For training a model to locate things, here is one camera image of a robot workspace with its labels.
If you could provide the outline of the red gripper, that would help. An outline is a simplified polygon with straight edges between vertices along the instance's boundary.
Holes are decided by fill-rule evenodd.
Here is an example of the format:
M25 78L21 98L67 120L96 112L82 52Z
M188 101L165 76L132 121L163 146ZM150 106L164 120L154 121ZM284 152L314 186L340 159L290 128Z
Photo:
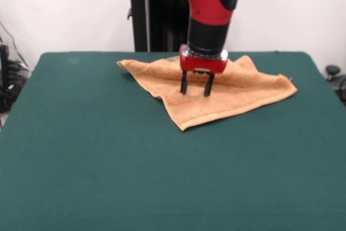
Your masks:
M209 73L209 77L205 84L204 96L210 96L215 74L222 74L224 72L228 60L229 53L225 49L217 56L197 56L186 44L182 44L179 49L179 63L182 69L180 93L183 95L187 93L187 71L207 72Z

